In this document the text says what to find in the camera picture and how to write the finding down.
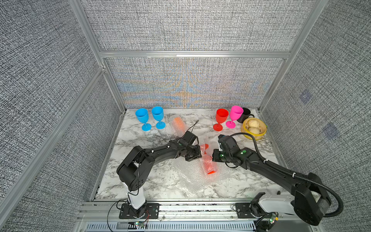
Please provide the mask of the orange wine glass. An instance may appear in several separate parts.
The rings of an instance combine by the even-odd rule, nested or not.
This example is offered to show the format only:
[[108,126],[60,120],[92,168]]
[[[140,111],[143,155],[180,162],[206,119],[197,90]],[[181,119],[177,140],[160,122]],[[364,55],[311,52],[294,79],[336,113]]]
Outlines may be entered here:
[[183,119],[177,114],[171,115],[169,122],[175,139],[181,138],[189,129]]

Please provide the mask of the coral wine glass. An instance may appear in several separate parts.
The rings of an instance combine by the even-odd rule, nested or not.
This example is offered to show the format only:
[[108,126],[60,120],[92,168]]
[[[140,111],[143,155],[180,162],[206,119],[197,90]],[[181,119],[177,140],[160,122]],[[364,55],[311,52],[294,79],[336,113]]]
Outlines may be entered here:
[[213,149],[210,148],[208,142],[200,145],[202,153],[202,168],[207,175],[213,175],[218,171],[216,162],[213,161]]

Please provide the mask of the bubble wrap sheet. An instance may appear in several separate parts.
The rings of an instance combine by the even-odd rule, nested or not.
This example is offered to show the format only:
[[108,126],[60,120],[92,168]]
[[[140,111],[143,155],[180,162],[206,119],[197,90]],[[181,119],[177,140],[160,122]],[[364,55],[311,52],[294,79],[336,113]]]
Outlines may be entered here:
[[188,195],[199,193],[213,184],[232,178],[234,169],[227,167],[222,162],[216,162],[218,171],[213,175],[207,175],[202,168],[202,158],[186,161],[184,158],[172,160],[172,164],[179,175],[181,188]]

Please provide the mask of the red wine glass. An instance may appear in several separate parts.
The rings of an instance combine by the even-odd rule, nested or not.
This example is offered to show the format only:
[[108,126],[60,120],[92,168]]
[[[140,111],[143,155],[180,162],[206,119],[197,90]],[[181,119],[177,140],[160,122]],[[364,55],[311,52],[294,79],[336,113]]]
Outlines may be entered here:
[[227,109],[218,109],[216,111],[215,119],[216,119],[216,124],[213,125],[213,129],[215,131],[222,131],[223,126],[222,123],[224,123],[229,116],[229,112]]

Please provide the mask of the pink wine glass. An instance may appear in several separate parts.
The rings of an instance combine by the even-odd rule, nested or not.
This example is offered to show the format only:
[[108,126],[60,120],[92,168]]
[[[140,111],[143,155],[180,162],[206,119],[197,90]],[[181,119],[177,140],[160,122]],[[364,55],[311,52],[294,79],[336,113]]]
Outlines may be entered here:
[[233,106],[230,111],[230,121],[226,122],[226,126],[230,129],[236,127],[235,121],[238,120],[243,114],[243,108],[240,106]]

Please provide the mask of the blue wine glass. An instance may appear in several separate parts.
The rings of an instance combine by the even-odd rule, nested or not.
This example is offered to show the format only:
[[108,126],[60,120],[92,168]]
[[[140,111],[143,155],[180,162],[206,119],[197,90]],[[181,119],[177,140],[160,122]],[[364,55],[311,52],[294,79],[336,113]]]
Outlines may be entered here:
[[144,109],[144,108],[138,109],[135,112],[135,116],[143,124],[142,125],[142,130],[143,131],[150,131],[151,130],[152,126],[148,123],[149,114],[148,114],[147,109]]
[[166,123],[162,121],[164,119],[164,111],[160,106],[156,106],[152,109],[153,118],[157,121],[156,128],[162,130],[166,127]]

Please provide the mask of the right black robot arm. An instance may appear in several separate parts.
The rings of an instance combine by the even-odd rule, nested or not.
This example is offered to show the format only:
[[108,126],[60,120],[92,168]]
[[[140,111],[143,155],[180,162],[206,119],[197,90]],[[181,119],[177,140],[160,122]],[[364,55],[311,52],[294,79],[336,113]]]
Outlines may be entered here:
[[239,148],[233,135],[218,137],[220,148],[215,149],[214,162],[232,163],[258,173],[287,190],[292,200],[269,202],[269,196],[260,192],[250,203],[250,212],[262,220],[269,213],[297,215],[302,221],[317,226],[323,218],[336,217],[344,210],[341,197],[325,186],[320,177],[294,172],[263,157],[258,148]]

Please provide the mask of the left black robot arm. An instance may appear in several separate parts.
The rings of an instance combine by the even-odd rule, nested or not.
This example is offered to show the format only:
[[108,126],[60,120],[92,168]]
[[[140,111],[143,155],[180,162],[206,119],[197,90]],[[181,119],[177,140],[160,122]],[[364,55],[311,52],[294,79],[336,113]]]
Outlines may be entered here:
[[135,146],[126,158],[117,167],[117,174],[126,186],[130,206],[138,210],[142,208],[146,199],[143,185],[154,165],[183,157],[186,161],[193,161],[202,157],[199,138],[190,131],[167,144],[156,148],[142,148]]

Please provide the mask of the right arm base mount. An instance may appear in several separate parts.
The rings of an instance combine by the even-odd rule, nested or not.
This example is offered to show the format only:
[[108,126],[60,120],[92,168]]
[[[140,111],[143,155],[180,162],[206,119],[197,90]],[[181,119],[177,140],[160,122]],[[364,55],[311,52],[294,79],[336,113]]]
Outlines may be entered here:
[[268,213],[261,207],[259,202],[265,194],[265,192],[260,192],[250,202],[236,203],[232,206],[232,210],[237,213],[239,219],[263,218],[263,216],[267,216]]

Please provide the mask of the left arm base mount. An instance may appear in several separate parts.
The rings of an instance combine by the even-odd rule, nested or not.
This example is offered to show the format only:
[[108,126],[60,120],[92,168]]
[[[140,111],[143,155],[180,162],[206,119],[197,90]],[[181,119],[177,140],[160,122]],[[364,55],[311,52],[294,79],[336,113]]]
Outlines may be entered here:
[[129,203],[123,203],[119,219],[158,219],[160,204],[145,202],[139,209],[134,209]]

